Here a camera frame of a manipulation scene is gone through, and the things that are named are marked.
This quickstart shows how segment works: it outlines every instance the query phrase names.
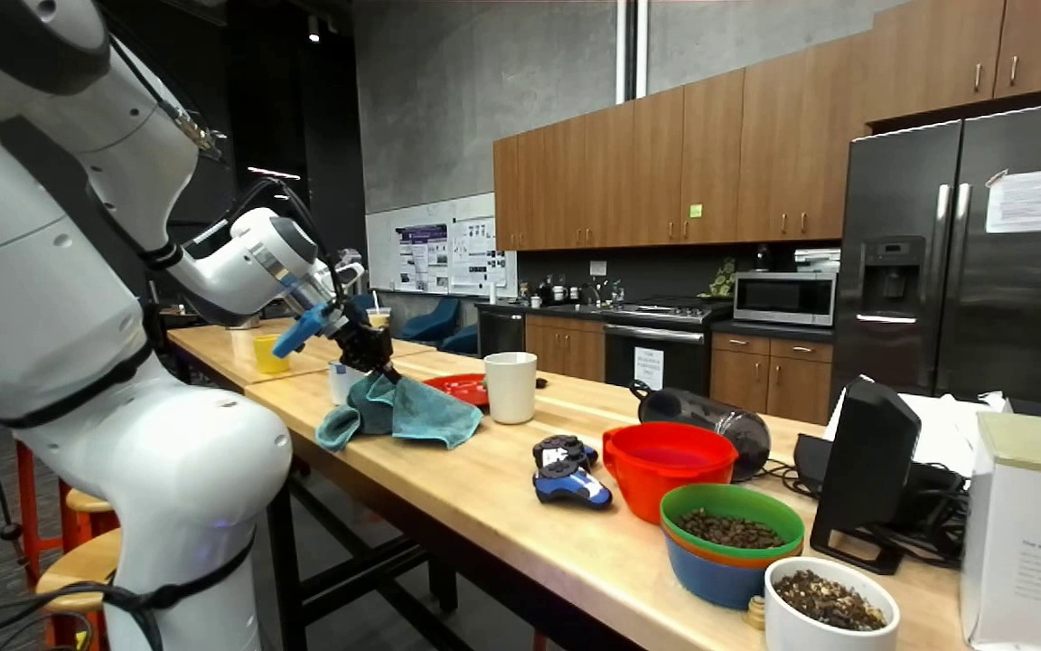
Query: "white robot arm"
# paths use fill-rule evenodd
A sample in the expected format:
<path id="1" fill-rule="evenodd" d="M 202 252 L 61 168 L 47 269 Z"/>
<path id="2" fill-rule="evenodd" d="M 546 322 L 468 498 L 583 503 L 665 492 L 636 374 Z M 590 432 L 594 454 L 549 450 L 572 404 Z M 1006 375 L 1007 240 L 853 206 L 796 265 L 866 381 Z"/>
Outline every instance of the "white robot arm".
<path id="1" fill-rule="evenodd" d="M 0 0 L 0 118 L 27 118 L 72 151 L 150 269 L 215 322 L 253 319 L 273 295 L 295 301 L 305 319 L 286 350 L 324 333 L 344 363 L 384 370 L 385 336 L 346 315 L 295 225 L 248 210 L 206 256 L 171 241 L 167 216 L 196 156 L 213 143 L 171 111 L 171 89 L 108 40 L 91 0 Z M 148 612 L 130 612 L 136 596 L 117 588 L 117 651 L 260 647 L 241 558 L 291 459 L 280 420 L 237 394 L 177 385 L 148 350 L 142 305 L 5 143 L 0 424 L 67 483 L 117 505 L 119 588 L 186 585 Z"/>

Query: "microwave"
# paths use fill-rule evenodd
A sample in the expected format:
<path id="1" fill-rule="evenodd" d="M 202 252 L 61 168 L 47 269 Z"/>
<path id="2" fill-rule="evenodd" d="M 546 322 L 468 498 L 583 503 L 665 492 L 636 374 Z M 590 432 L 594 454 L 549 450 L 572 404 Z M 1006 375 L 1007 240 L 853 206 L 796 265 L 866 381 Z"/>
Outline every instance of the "microwave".
<path id="1" fill-rule="evenodd" d="M 837 271 L 736 271 L 732 319 L 776 326 L 836 326 Z"/>

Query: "stainless steel refrigerator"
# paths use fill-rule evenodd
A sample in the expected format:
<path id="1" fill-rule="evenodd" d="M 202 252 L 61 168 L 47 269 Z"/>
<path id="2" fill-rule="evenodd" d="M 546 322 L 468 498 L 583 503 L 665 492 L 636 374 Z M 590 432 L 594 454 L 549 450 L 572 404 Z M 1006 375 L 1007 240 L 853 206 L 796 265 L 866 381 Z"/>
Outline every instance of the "stainless steel refrigerator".
<path id="1" fill-rule="evenodd" d="M 836 392 L 858 374 L 1041 411 L 1041 109 L 853 140 Z"/>

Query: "bowl of dirt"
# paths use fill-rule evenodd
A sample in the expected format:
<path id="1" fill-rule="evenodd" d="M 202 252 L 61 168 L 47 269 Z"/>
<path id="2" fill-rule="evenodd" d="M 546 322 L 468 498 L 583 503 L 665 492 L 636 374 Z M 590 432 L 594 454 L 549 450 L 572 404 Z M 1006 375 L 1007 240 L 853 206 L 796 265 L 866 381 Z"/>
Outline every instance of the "bowl of dirt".
<path id="1" fill-rule="evenodd" d="M 684 483 L 661 498 L 671 574 L 709 604 L 746 612 L 772 559 L 803 552 L 807 526 L 746 483 Z"/>
<path id="2" fill-rule="evenodd" d="M 894 651 L 896 629 L 896 602 L 850 563 L 785 558 L 765 568 L 770 651 Z"/>

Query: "teal towel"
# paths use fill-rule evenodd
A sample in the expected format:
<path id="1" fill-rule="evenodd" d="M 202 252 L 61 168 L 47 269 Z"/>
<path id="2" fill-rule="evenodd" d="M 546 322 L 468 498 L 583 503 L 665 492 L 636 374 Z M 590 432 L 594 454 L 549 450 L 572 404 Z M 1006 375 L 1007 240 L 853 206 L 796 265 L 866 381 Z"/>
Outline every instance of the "teal towel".
<path id="1" fill-rule="evenodd" d="M 359 435 L 389 435 L 399 442 L 459 450 L 478 435 L 480 420 L 480 410 L 420 381 L 365 375 L 346 392 L 346 404 L 335 404 L 318 424 L 315 442 L 335 451 Z"/>

